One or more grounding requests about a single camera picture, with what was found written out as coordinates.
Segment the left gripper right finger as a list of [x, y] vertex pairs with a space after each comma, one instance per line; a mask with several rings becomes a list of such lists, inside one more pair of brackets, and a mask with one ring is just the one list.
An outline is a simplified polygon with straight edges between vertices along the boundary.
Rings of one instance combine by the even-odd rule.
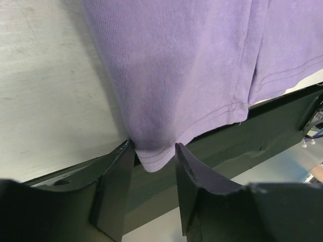
[[240, 185], [175, 145], [187, 241], [322, 241], [322, 184]]

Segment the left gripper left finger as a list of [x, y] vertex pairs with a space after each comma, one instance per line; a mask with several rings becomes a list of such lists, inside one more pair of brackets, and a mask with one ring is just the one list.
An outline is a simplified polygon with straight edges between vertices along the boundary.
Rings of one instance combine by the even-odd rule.
[[1, 180], [1, 241], [121, 241], [135, 151], [111, 153], [51, 185]]

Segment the purple t shirt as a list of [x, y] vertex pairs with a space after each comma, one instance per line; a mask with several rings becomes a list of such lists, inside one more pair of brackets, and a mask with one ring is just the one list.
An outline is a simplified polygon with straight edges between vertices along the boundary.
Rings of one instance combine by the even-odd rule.
[[148, 172], [322, 69], [322, 1], [84, 1]]

